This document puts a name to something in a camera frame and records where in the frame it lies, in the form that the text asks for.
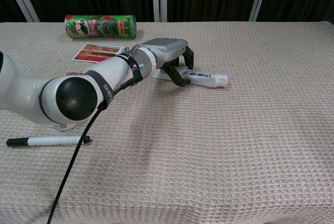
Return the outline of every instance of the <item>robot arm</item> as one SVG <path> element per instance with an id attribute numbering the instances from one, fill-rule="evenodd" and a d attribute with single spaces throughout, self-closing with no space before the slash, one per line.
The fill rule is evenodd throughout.
<path id="1" fill-rule="evenodd" d="M 0 109 L 13 111 L 39 124 L 79 123 L 116 93 L 161 68 L 179 86 L 190 83 L 176 71 L 178 57 L 193 69 L 194 54 L 185 40 L 153 39 L 131 51 L 89 66 L 82 76 L 37 79 L 19 73 L 0 52 Z"/>

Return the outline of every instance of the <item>white tube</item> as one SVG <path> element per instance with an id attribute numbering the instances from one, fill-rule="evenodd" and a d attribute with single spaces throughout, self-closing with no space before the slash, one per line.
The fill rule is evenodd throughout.
<path id="1" fill-rule="evenodd" d="M 228 75 L 215 74 L 208 72 L 193 71 L 189 69 L 177 68 L 177 71 L 183 79 L 189 79 L 191 84 L 203 86 L 203 87 L 226 87 L 228 83 Z M 169 80 L 170 77 L 161 69 L 157 69 L 152 77 L 154 79 Z"/>

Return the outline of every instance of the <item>waffle-textured cloth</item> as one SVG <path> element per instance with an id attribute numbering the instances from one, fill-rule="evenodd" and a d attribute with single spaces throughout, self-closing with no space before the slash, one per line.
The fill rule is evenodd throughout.
<path id="1" fill-rule="evenodd" d="M 188 41 L 195 70 L 229 75 L 225 89 L 149 77 L 120 92 L 89 132 L 54 224 L 334 223 L 331 23 L 138 23 L 134 40 L 2 23 L 0 34 L 28 76 L 84 70 L 91 63 L 71 59 L 87 42 L 163 37 Z M 0 126 L 0 223 L 46 223 L 75 147 L 9 148 L 8 138 L 61 133 L 7 111 Z"/>

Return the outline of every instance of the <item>white marker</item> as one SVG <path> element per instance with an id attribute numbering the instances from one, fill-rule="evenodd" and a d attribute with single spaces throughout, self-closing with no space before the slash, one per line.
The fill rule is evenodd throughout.
<path id="1" fill-rule="evenodd" d="M 73 145 L 78 144 L 81 136 L 51 136 L 51 137 L 29 137 L 8 139 L 8 147 L 23 146 L 53 146 L 53 145 Z M 90 137 L 85 136 L 83 143 L 89 143 Z"/>

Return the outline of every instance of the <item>green can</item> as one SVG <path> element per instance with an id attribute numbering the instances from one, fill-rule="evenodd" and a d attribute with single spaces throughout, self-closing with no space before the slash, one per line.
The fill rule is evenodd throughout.
<path id="1" fill-rule="evenodd" d="M 137 35 L 134 15 L 66 15 L 65 30 L 73 39 L 80 38 L 125 38 Z"/>

